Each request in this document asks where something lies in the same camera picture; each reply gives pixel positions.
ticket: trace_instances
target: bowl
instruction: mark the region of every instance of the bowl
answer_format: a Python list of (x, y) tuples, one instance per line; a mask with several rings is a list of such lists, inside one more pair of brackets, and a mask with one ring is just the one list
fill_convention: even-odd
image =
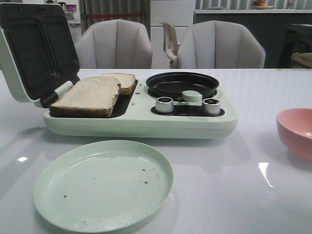
[(312, 109), (293, 108), (276, 117), (278, 135), (295, 155), (312, 161)]

